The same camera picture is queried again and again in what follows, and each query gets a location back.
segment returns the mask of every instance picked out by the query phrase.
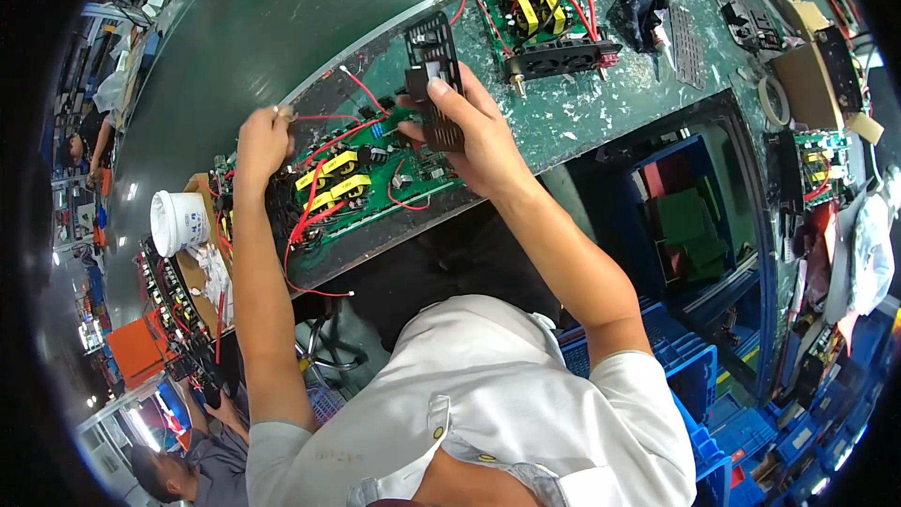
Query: screw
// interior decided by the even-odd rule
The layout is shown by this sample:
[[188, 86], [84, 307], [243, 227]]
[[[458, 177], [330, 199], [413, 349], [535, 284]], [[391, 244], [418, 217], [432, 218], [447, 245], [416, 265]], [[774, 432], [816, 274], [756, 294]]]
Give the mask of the screw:
[[525, 98], [525, 76], [522, 73], [516, 73], [510, 76], [510, 84], [516, 89], [520, 96]]

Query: fingernail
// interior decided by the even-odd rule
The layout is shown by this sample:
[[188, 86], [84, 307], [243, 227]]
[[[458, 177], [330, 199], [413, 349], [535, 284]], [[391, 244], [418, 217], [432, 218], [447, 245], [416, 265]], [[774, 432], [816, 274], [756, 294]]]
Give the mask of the fingernail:
[[451, 91], [451, 87], [445, 83], [443, 78], [432, 77], [429, 79], [428, 91], [432, 96], [444, 96]]

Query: dark hair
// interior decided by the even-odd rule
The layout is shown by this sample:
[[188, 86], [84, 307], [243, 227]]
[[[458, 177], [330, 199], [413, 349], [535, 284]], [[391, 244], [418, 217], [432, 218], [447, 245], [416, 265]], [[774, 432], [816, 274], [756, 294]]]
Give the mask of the dark hair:
[[137, 445], [131, 449], [131, 472], [138, 480], [138, 484], [149, 493], [153, 499], [161, 503], [181, 501], [181, 495], [166, 489], [166, 483], [157, 472], [153, 464], [153, 456], [156, 454], [149, 446]]
[[71, 168], [75, 166], [76, 160], [72, 156], [72, 138], [63, 138], [60, 148], [57, 150], [62, 168]]

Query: green workbench surface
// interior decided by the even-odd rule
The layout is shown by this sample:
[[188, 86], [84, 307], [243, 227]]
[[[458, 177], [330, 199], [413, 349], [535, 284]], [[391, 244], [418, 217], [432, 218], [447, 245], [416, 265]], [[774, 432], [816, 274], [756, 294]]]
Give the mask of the green workbench surface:
[[[821, 10], [828, 12], [822, 0]], [[597, 17], [606, 26], [603, 16], [613, 0], [596, 0]], [[732, 88], [742, 116], [758, 151], [760, 170], [767, 176], [764, 134], [768, 122], [760, 108], [756, 84], [762, 66], [740, 49], [732, 39], [715, 0], [671, 0], [671, 8], [686, 8], [692, 19], [692, 30], [704, 45], [704, 90], [675, 80], [675, 74], [665, 64], [657, 63], [647, 54], [637, 54], [624, 47], [620, 62], [609, 70], [608, 82], [597, 73], [582, 73], [549, 77], [526, 83], [527, 98], [520, 98], [500, 78], [492, 51], [487, 47], [485, 28], [479, 7], [470, 1], [462, 16], [454, 24], [454, 41], [458, 56], [479, 76], [507, 118], [516, 144], [526, 163], [535, 174], [552, 166], [619, 138], [645, 124], [671, 114], [681, 108]], [[442, 8], [452, 17], [458, 0], [445, 1]], [[377, 96], [390, 95], [403, 85], [407, 56], [398, 29], [403, 21], [384, 32], [374, 32], [373, 39], [338, 55], [308, 79], [305, 86], [295, 90], [286, 102], [295, 103], [300, 113], [356, 113], [357, 108], [370, 103], [360, 90], [355, 90], [346, 76], [336, 70], [346, 64]], [[613, 31], [611, 39], [623, 43]], [[742, 68], [744, 76], [738, 73]], [[348, 95], [335, 106], [335, 92]], [[336, 244], [334, 254], [313, 267], [295, 259], [289, 265], [292, 282], [311, 286], [322, 279], [335, 276], [350, 265], [403, 241], [458, 213], [475, 198], [465, 193], [448, 193], [436, 197], [433, 208], [425, 212], [398, 212], [391, 220], [372, 224], [359, 238], [348, 240], [346, 246]], [[778, 217], [776, 201], [770, 208], [773, 220]], [[778, 230], [776, 221], [772, 229]], [[780, 240], [775, 239], [776, 246]], [[773, 259], [774, 256], [761, 255]], [[794, 285], [794, 265], [778, 265], [778, 307], [782, 317]], [[777, 322], [776, 341], [782, 341], [783, 321]]]

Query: worker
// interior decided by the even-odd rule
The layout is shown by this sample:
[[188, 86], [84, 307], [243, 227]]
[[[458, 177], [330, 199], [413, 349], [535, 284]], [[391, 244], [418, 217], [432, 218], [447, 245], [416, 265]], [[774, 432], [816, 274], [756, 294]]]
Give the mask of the worker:
[[[287, 118], [258, 110], [239, 135], [233, 198], [251, 505], [690, 505], [695, 461], [634, 288], [533, 177], [485, 88], [460, 72], [465, 97], [428, 84], [465, 135], [465, 154], [448, 159], [585, 329], [590, 377], [569, 373], [543, 316], [464, 295], [413, 317], [388, 365], [319, 427], [264, 204]], [[400, 131], [422, 140], [412, 122]]]
[[61, 163], [64, 167], [76, 166], [82, 160], [88, 163], [89, 186], [99, 186], [103, 182], [102, 170], [112, 165], [111, 136], [115, 129], [110, 120], [109, 112], [101, 113], [94, 102], [91, 102], [91, 111], [84, 116], [78, 131], [61, 150]]
[[131, 450], [131, 471], [138, 484], [162, 503], [190, 501], [195, 507], [248, 507], [245, 469], [250, 437], [245, 421], [246, 391], [240, 387], [235, 395], [243, 407], [236, 407], [225, 391], [220, 391], [218, 409], [204, 404], [206, 411], [222, 424], [221, 431], [214, 434], [188, 379], [179, 381], [177, 387], [191, 422], [186, 455], [135, 446]]

